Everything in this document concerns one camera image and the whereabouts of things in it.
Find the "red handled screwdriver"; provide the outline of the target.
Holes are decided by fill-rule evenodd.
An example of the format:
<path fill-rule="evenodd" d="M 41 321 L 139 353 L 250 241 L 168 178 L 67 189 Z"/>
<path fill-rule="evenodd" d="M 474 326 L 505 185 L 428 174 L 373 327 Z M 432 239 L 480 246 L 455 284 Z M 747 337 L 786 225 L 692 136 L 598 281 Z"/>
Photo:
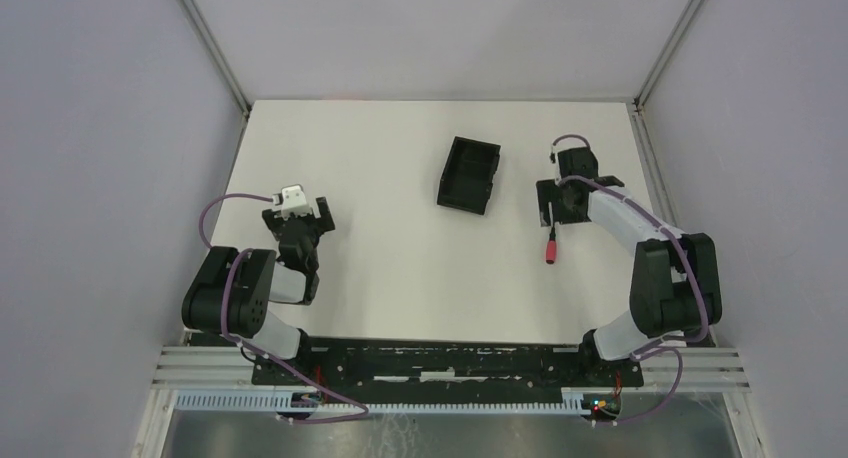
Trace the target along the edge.
<path fill-rule="evenodd" d="M 548 234 L 548 240 L 545 249 L 545 262 L 549 265 L 556 263 L 558 254 L 557 248 L 557 231 L 556 224 L 552 224 Z"/>

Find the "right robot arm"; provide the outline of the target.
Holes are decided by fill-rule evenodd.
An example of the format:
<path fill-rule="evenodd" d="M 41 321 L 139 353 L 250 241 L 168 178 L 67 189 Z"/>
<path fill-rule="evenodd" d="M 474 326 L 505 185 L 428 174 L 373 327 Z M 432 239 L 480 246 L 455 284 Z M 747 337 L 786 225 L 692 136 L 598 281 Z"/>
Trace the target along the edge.
<path fill-rule="evenodd" d="M 714 241 L 667 223 L 617 177 L 600 175 L 588 146 L 554 150 L 549 159 L 555 176 L 537 184 L 542 224 L 595 224 L 633 258 L 627 308 L 585 334 L 590 357 L 620 361 L 707 338 L 722 316 Z"/>

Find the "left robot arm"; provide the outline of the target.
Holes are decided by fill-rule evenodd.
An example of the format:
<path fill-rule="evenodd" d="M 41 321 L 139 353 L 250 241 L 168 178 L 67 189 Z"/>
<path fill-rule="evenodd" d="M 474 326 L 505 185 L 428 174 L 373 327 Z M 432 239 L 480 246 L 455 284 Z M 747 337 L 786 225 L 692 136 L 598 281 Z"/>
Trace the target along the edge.
<path fill-rule="evenodd" d="M 206 234 L 206 215 L 227 199 L 242 198 L 271 205 L 262 220 L 276 242 L 274 249 L 215 246 Z M 318 246 L 336 229 L 325 197 L 309 200 L 292 186 L 272 196 L 229 193 L 210 202 L 198 219 L 207 255 L 181 306 L 186 328 L 219 335 L 264 358 L 302 358 L 309 353 L 306 331 L 269 311 L 272 303 L 310 305 L 320 278 Z"/>

